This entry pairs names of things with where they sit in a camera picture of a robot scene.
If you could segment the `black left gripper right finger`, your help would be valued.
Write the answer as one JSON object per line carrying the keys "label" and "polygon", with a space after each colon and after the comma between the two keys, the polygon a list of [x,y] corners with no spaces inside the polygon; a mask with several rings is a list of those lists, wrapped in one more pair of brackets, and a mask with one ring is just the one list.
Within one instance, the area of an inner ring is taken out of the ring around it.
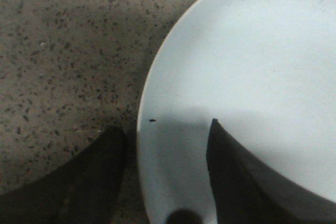
{"label": "black left gripper right finger", "polygon": [[218,223],[335,223],[335,203],[263,163],[211,122],[207,169]]}

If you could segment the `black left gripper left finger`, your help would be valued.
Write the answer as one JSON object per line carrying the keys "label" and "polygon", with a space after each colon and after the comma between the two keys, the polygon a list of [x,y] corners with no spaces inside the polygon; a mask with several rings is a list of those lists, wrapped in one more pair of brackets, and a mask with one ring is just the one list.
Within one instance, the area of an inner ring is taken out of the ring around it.
{"label": "black left gripper left finger", "polygon": [[1,223],[110,223],[127,143],[121,128],[109,127],[55,171],[1,195]]}

